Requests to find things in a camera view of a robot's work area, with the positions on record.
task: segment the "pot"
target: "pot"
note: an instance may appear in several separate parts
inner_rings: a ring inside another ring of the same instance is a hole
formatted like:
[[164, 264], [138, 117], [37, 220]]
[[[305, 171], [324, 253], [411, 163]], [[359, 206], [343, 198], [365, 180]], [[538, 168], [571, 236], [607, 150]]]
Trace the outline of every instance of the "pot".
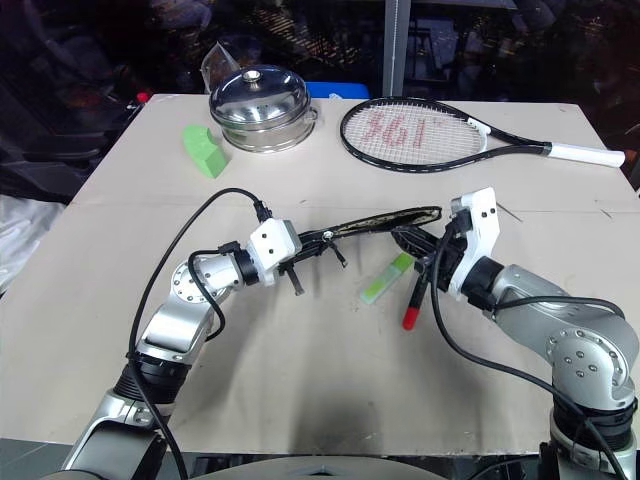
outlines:
[[229, 143], [250, 152], [293, 147], [318, 118], [304, 80], [273, 65], [234, 72], [211, 93], [209, 108]]

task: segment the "lid knob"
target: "lid knob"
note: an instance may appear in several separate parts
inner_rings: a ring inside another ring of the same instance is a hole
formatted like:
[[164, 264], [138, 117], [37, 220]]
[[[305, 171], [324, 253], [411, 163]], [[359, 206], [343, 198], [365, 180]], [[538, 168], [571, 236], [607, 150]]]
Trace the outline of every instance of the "lid knob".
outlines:
[[260, 80], [260, 77], [262, 77], [262, 73], [258, 70], [247, 70], [242, 74], [242, 79], [247, 83], [255, 83]]

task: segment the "round joint cover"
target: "round joint cover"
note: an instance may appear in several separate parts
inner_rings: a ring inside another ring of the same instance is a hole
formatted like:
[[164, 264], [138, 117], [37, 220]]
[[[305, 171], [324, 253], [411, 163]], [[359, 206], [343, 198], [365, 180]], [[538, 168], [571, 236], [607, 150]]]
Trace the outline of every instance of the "round joint cover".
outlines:
[[181, 300], [189, 303], [203, 303], [206, 299], [200, 293], [198, 286], [195, 284], [189, 273], [186, 262], [176, 268], [171, 278], [171, 286], [174, 293]]
[[211, 115], [222, 126], [266, 130], [287, 124], [311, 101], [304, 80], [274, 65], [253, 65], [225, 78], [211, 94]]

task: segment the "racket strings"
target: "racket strings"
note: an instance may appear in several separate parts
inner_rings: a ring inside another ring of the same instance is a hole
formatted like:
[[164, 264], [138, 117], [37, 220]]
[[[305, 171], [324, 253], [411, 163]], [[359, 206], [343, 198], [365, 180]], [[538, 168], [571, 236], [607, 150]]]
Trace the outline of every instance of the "racket strings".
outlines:
[[371, 157], [412, 165], [446, 163], [484, 146], [482, 134], [466, 121], [410, 102], [357, 112], [345, 125], [344, 136]]

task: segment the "pot lid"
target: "pot lid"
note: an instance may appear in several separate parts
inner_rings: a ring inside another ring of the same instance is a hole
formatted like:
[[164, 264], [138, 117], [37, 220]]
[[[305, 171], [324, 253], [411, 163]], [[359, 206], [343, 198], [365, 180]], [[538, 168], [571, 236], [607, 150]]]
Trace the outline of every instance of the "pot lid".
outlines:
[[234, 72], [211, 94], [213, 118], [234, 128], [263, 129], [298, 117], [309, 104], [304, 80], [273, 65]]

